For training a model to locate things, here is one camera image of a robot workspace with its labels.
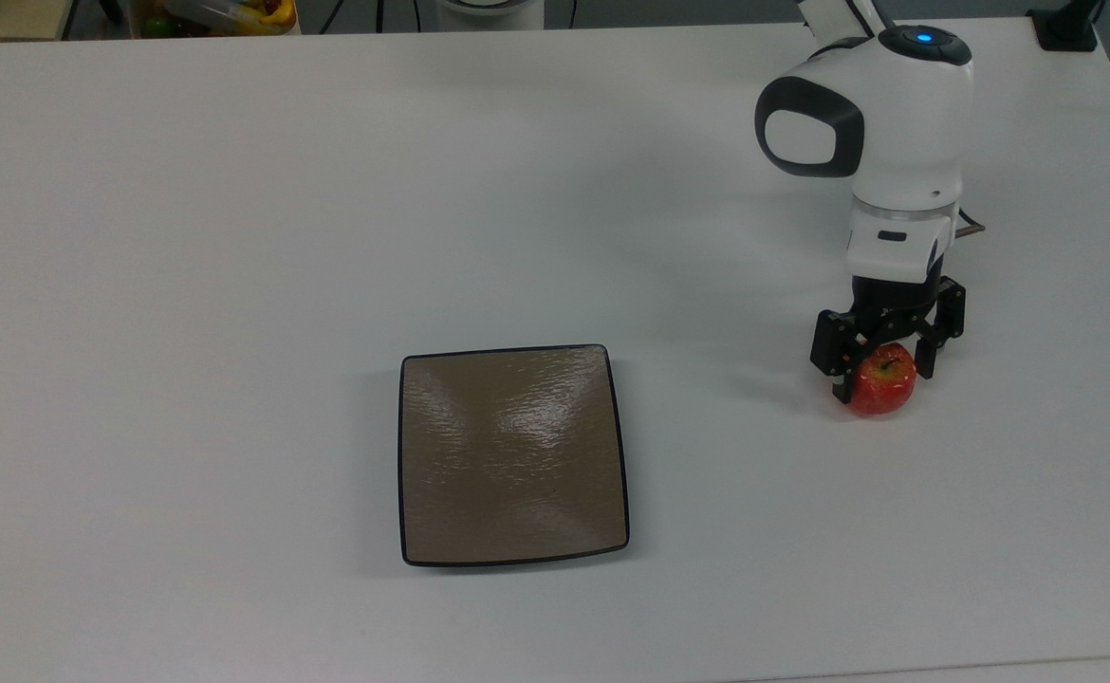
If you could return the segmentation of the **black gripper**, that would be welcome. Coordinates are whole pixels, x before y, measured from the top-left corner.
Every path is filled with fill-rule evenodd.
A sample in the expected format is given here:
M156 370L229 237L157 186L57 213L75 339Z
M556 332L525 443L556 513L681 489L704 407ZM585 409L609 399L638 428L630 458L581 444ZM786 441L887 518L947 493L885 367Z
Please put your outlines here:
M833 396L850 405L858 383L859 368L868 358L868 341L885 329L880 315L908 311L934 319L916 320L914 359L916 374L935 376L937 355L948 341L963 337L967 315L967 290L953 278L929 277L922 284L852 277L850 312L825 310L816 317L810 349L810 362L833 381Z

